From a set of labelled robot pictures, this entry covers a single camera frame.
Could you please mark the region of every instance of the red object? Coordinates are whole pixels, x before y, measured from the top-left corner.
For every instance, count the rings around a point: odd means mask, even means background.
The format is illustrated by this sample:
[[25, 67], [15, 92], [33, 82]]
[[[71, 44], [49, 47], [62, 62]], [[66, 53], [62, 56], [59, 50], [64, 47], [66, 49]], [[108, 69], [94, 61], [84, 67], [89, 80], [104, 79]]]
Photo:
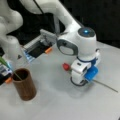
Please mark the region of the red object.
[[65, 71], [69, 71], [70, 70], [70, 65], [67, 64], [67, 63], [64, 63], [63, 68], [64, 68]]

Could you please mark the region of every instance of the stick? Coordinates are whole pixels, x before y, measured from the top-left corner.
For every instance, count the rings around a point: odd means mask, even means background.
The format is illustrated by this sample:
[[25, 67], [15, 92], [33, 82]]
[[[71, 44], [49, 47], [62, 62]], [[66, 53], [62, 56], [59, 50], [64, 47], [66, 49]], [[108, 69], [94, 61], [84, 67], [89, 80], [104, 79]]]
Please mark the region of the stick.
[[106, 85], [106, 84], [104, 84], [104, 83], [101, 83], [101, 82], [99, 82], [99, 81], [97, 81], [97, 80], [94, 80], [93, 82], [96, 82], [96, 83], [98, 83], [98, 84], [100, 84], [100, 85], [103, 85], [104, 87], [107, 87], [107, 88], [113, 90], [114, 92], [117, 92], [117, 93], [118, 93], [117, 90], [115, 90], [114, 88], [112, 88], [112, 87], [110, 87], [110, 86], [108, 86], [108, 85]]

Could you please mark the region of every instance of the brown cylinder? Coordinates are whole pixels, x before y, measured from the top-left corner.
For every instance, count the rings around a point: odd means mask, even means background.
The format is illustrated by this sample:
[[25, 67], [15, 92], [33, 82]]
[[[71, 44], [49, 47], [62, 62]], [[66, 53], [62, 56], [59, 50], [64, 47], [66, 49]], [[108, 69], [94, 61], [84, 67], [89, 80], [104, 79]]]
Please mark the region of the brown cylinder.
[[29, 70], [27, 70], [25, 68], [20, 68], [20, 69], [16, 70], [13, 74], [13, 83], [14, 83], [14, 85], [18, 91], [18, 94], [22, 100], [28, 101], [35, 97], [36, 88], [32, 81]]

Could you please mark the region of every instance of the blue object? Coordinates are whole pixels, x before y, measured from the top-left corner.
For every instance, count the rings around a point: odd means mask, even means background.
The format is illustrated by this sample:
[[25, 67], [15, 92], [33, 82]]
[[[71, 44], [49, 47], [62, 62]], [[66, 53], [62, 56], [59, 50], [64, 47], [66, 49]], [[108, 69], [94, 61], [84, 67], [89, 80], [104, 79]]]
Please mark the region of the blue object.
[[98, 74], [98, 69], [95, 66], [92, 66], [90, 69], [88, 69], [87, 73], [85, 74], [85, 79], [88, 82], [93, 81], [93, 78]]
[[88, 33], [89, 33], [89, 31], [88, 31], [88, 30], [85, 30], [85, 31], [84, 31], [84, 33], [85, 33], [85, 34], [88, 34]]

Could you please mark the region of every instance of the wooden cup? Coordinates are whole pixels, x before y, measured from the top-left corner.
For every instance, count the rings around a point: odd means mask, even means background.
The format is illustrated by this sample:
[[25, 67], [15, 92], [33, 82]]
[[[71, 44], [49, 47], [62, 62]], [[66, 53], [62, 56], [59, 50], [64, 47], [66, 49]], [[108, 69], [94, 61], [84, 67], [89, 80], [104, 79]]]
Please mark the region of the wooden cup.
[[36, 88], [31, 78], [29, 70], [20, 68], [12, 76], [13, 83], [18, 91], [20, 98], [24, 101], [31, 100], [36, 95]]

